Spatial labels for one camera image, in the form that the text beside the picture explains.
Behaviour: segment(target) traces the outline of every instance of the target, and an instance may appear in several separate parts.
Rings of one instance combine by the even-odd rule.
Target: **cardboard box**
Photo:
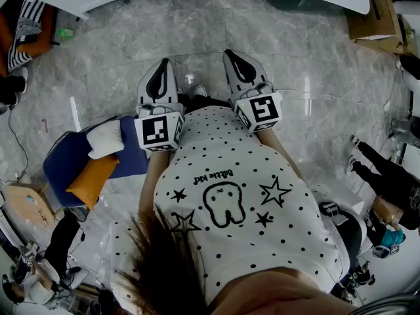
[[[390,224],[392,218],[399,221],[404,214],[404,211],[399,207],[391,204],[380,197],[376,197],[373,201],[372,209],[384,220],[385,223]]]
[[[370,0],[367,15],[347,16],[350,38],[357,44],[394,54],[418,56],[410,25],[398,17],[391,0]]]

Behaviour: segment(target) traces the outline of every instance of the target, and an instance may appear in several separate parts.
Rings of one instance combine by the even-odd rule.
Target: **gray marble floor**
[[[10,119],[28,153],[27,182],[44,181],[42,162],[49,148],[75,129],[72,101],[82,127],[132,114],[140,78],[166,56],[182,88],[188,87],[186,75],[194,74],[220,99],[229,95],[221,53],[231,48],[259,59],[275,87],[284,90],[277,134],[308,183],[335,176],[366,201],[373,197],[370,188],[345,174],[349,136],[355,133],[389,156],[390,120],[408,110],[410,94],[394,67],[395,57],[354,44],[344,16],[283,12],[265,0],[130,0],[99,7],[86,22],[59,12],[57,29],[63,26],[75,30],[74,39],[59,40],[60,46],[29,64],[28,91]],[[4,180],[25,166],[7,120],[8,114],[0,117]],[[87,237],[73,256],[96,271],[89,275],[91,283],[97,276],[109,279],[108,225],[136,211],[143,180],[109,180],[83,223]],[[23,235],[48,244],[51,230],[10,213]]]

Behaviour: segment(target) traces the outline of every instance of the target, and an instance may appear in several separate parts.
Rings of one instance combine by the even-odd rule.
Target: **striped cloth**
[[[29,2],[24,0],[18,25],[15,31],[13,44],[7,55],[7,69],[9,72],[29,62],[32,57],[26,52],[18,52],[16,48],[24,43],[33,43],[37,34],[41,31],[39,19],[41,18],[45,4],[41,1]]]

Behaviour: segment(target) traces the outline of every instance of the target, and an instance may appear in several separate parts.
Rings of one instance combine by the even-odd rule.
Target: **blue chair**
[[[114,153],[119,163],[110,179],[141,175],[147,173],[148,159],[146,152],[138,145],[134,117],[119,119],[124,149]],[[57,200],[64,207],[81,207],[85,204],[66,189],[76,179],[90,160],[88,153],[92,150],[86,134],[96,126],[80,132],[64,133],[52,146],[43,164],[43,170]]]

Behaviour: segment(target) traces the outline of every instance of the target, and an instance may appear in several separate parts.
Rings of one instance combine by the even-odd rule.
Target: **star print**
[[[257,220],[255,223],[261,223],[262,225],[264,225],[265,228],[267,227],[267,223],[273,223],[272,220],[268,219],[268,212],[263,216],[261,216],[259,213],[257,213],[257,215],[259,217],[259,220]]]
[[[182,189],[180,192],[177,192],[176,190],[174,190],[173,192],[175,193],[175,196],[171,197],[171,200],[176,198],[177,199],[177,203],[179,203],[180,200],[183,200],[186,195],[184,195],[184,189]]]
[[[282,199],[282,195],[287,194],[291,191],[291,189],[280,189],[278,186],[278,176],[276,176],[276,180],[274,181],[272,186],[263,186],[260,184],[260,187],[264,189],[267,193],[265,196],[264,201],[261,205],[264,205],[267,202],[275,201],[281,208],[283,207],[282,203],[284,203],[284,199]]]
[[[182,221],[186,222],[188,221],[188,225],[185,228],[185,231],[201,231],[201,228],[199,228],[198,226],[192,224],[192,218],[194,216],[194,211],[193,210],[187,217],[183,217],[181,215],[178,215],[177,213],[172,213],[173,216],[175,216],[177,218],[177,222],[178,224],[175,225],[175,227],[171,230],[171,232],[176,232],[176,231],[183,231],[184,230],[184,225],[185,223],[183,223]]]

